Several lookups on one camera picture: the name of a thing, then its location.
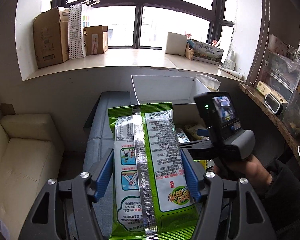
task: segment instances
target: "table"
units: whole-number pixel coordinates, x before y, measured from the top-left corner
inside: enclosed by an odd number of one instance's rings
[[[282,134],[283,138],[286,140],[287,144],[289,145],[290,149],[293,152],[293,155],[295,156],[299,166],[300,166],[300,157],[298,154],[298,146],[300,146],[300,142],[297,141],[295,138],[292,137],[292,135],[289,133],[285,125],[282,123],[282,121],[273,114],[268,107],[264,103],[264,97],[261,95],[254,87],[245,85],[245,84],[239,84],[239,88],[249,97],[251,98],[257,106],[261,108],[261,110],[268,116],[268,118],[273,122],[273,124],[276,126],[276,128],[279,130],[279,132]]]

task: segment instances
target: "white box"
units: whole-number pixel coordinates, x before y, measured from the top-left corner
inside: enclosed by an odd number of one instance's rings
[[[131,79],[138,104],[172,102],[176,126],[204,125],[193,97],[210,90],[198,79],[172,76],[131,76]]]
[[[162,44],[162,51],[166,54],[184,56],[187,46],[187,35],[168,32]]]

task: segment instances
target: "silver seam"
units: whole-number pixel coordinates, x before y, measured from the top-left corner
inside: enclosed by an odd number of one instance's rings
[[[150,176],[146,156],[145,133],[140,109],[133,109],[133,138],[138,172],[143,225],[146,239],[158,239],[158,227],[154,213],[154,204],[150,186]]]

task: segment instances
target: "window frame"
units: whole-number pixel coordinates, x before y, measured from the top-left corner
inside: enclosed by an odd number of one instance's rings
[[[85,0],[67,3],[67,0],[51,0],[51,8],[57,6],[69,8],[70,5],[83,1]],[[224,20],[226,0],[212,0],[211,10],[182,0],[100,0],[98,4],[93,5],[94,8],[108,6],[136,7],[132,46],[109,46],[109,48],[161,49],[159,47],[140,46],[142,11],[144,6],[183,12],[208,20],[210,22],[206,40],[208,44],[211,44],[213,40],[218,41],[221,38],[223,26],[234,26],[234,22]]]

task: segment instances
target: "white bottle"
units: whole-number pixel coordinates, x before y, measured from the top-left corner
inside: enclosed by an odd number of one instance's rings
[[[234,70],[235,62],[234,62],[234,51],[231,49],[225,62],[223,63],[223,67],[226,69]]]
[[[234,61],[234,50],[231,49],[231,51],[229,52],[227,59]]]

